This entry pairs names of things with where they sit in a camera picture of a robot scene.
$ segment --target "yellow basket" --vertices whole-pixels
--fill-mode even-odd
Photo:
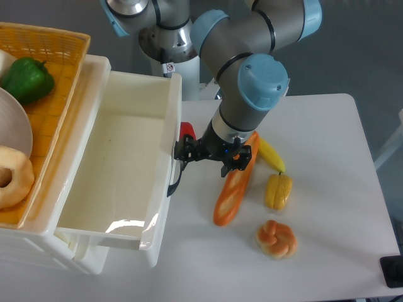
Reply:
[[[55,87],[44,98],[24,106],[30,119],[31,161],[35,182],[24,201],[0,210],[0,227],[21,228],[40,190],[59,137],[76,82],[87,54],[90,36],[71,31],[0,22],[0,49],[14,57],[46,60]]]

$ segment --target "gray floor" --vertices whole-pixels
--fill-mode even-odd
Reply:
[[[273,55],[291,78],[289,95],[352,95],[375,157],[399,126],[398,112],[403,108],[403,1],[321,3],[320,30]],[[191,0],[192,16],[214,8],[223,9],[231,18],[248,14],[243,0]],[[113,70],[150,73],[137,37],[117,38],[98,0],[0,0],[0,20],[88,33],[92,39],[89,53],[108,57]],[[202,66],[201,80],[210,79]],[[402,176],[403,147],[378,170],[394,225],[403,221]]]

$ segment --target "bagel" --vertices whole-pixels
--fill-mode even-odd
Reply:
[[[292,229],[275,220],[268,220],[256,232],[256,241],[262,251],[275,258],[288,258],[295,254],[298,247]]]
[[[35,179],[30,159],[21,151],[0,146],[0,179],[4,186],[0,187],[0,209],[19,203],[28,195]]]

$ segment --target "white plate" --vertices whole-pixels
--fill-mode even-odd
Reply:
[[[24,108],[7,91],[0,88],[0,145],[22,151],[32,151],[32,128]]]

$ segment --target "black cable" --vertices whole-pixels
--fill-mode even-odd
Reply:
[[[403,294],[401,294],[400,296],[394,297],[392,300],[390,300],[389,302],[396,302],[397,300],[399,300],[401,297],[403,297]]]

